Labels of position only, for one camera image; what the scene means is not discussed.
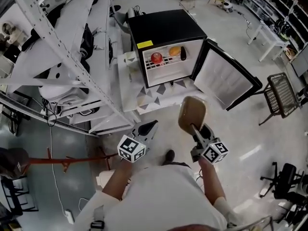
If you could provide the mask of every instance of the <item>black mini fridge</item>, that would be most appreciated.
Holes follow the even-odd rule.
[[[191,77],[227,110],[262,88],[259,79],[208,39],[184,10],[133,17],[128,24],[147,88]]]

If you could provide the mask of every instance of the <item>floor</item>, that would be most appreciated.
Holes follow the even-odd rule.
[[[258,61],[265,48],[261,45],[261,39],[247,45],[247,24],[241,15],[236,12],[225,13],[213,4],[207,4],[207,1],[196,0],[196,7],[191,9],[190,13],[210,38],[214,38],[221,48],[257,76],[263,84],[266,83],[268,75],[287,71],[295,90],[301,88],[292,68],[287,66],[285,69],[280,58],[273,62],[269,55],[261,63]],[[181,8],[179,0],[114,0],[114,3],[122,6],[122,12],[136,5],[146,13]],[[183,4],[187,8],[193,5],[191,0],[184,0]],[[247,9],[241,6],[235,8],[244,13],[253,29],[257,28],[258,20]],[[248,34],[252,35],[253,30],[248,30]],[[123,35],[123,41],[125,50],[129,51],[129,37]],[[272,161],[277,161],[280,168],[286,162],[296,165],[298,169],[305,168],[307,138],[304,131],[308,130],[308,105],[301,110],[297,109],[284,120],[274,117],[260,127],[258,123],[269,115],[262,95],[246,100],[229,112],[217,108],[213,99],[208,97],[207,109],[207,124],[231,151],[228,157],[216,166],[228,202],[247,220],[255,220],[267,214],[277,215],[281,211],[278,207],[280,201],[275,201],[271,194],[264,199],[258,198],[258,193],[267,186],[267,183],[259,178],[261,175],[272,174]],[[180,106],[172,106],[141,116],[142,120],[157,119],[159,128],[153,149],[136,163],[136,170],[160,164],[167,149],[173,149],[176,152],[176,161],[184,161],[194,172],[199,171],[198,164],[193,164],[190,158],[190,150],[194,147],[193,139],[177,124],[179,110]],[[99,142],[107,151],[115,151],[123,133],[125,132],[102,136]],[[58,158],[67,155],[86,157],[89,154],[89,141],[90,149],[96,143],[89,137],[61,128],[53,127],[52,134],[54,157]],[[0,146],[23,147],[30,156],[46,157],[46,148],[50,147],[49,127],[34,119],[24,121],[20,127],[20,136],[14,137],[6,126],[2,126]],[[71,165],[67,173],[63,173],[61,166],[55,166],[64,209],[70,209],[74,217],[79,213],[80,197],[90,198],[94,193],[93,177],[97,175],[97,171],[91,169],[87,163],[80,163]],[[62,215],[51,166],[31,166],[28,178],[39,212],[25,213],[18,219],[23,230],[71,230],[72,226]]]
[[[38,96],[37,88],[20,91],[32,97]],[[31,102],[31,107],[39,108],[35,102]],[[51,148],[51,136],[46,123],[33,118],[30,121],[23,120],[17,137],[9,132],[3,117],[0,125],[0,147],[22,147],[30,157],[47,158],[47,148]],[[89,140],[91,140],[90,137],[52,127],[53,157],[87,157],[87,142]],[[79,214],[78,202],[80,197],[89,199],[95,192],[90,166],[88,163],[73,164],[66,173],[63,173],[62,165],[55,165],[54,171],[64,210],[71,210],[73,216],[76,217]],[[27,179],[31,196],[34,197],[39,212],[24,213],[18,218],[23,230],[71,230],[72,225],[62,214],[51,165],[32,165],[27,173]]]
[[[245,19],[237,12],[226,13],[213,3],[207,4],[207,1],[196,0],[195,8],[192,8],[191,0],[184,0],[183,4],[186,8],[192,8],[189,12],[209,38],[214,38],[222,49],[258,77],[264,86],[267,76],[284,71],[291,79],[294,89],[301,89],[301,83],[292,67],[284,66],[285,59],[279,57],[275,62],[271,60],[278,49],[274,48],[260,63],[258,59],[266,46],[262,46],[261,38],[257,38],[250,46],[247,45],[249,38],[245,32]],[[136,5],[146,13],[181,8],[179,0],[114,0],[114,4],[121,5],[123,13]],[[234,8],[243,12],[245,18],[252,23],[253,29],[247,31],[252,35],[258,27],[258,19],[242,6],[234,5]],[[129,37],[123,35],[123,38],[124,49],[129,51]],[[296,165],[297,169],[306,168],[308,140],[304,132],[308,129],[308,106],[297,109],[286,119],[274,117],[258,126],[270,114],[263,95],[251,97],[229,112],[217,108],[210,96],[206,101],[206,123],[231,151],[216,166],[231,207],[247,220],[256,220],[267,214],[279,216],[282,209],[278,203],[285,203],[274,200],[272,194],[260,199],[258,194],[268,186],[268,182],[260,181],[259,178],[273,173],[273,161],[278,162],[280,169],[286,162]],[[177,124],[179,110],[180,106],[172,106],[141,116],[142,120],[157,119],[159,128],[153,141],[153,149],[136,163],[137,170],[158,165],[163,161],[165,152],[173,149],[176,152],[176,161],[186,162],[196,173],[199,171],[198,164],[193,164],[190,157],[190,150],[194,147],[193,139]],[[101,139],[104,147],[115,151],[122,134],[125,132],[103,136]]]

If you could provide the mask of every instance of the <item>fridge door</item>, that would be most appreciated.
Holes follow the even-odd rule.
[[[202,58],[192,73],[197,88],[214,95],[223,109],[230,110],[262,88],[238,61],[207,39]]]

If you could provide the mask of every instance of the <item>shoe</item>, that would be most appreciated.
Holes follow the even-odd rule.
[[[174,160],[174,157],[175,157],[174,150],[169,150],[165,155],[165,161],[163,162],[163,165],[172,163]]]

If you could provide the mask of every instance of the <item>white shirt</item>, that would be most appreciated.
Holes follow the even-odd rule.
[[[167,231],[189,224],[224,230],[227,221],[223,215],[228,218],[230,208],[224,198],[214,206],[222,214],[205,197],[190,168],[152,167],[131,178],[121,202],[96,192],[77,217],[74,230],[87,231],[94,220],[103,220],[106,231]]]

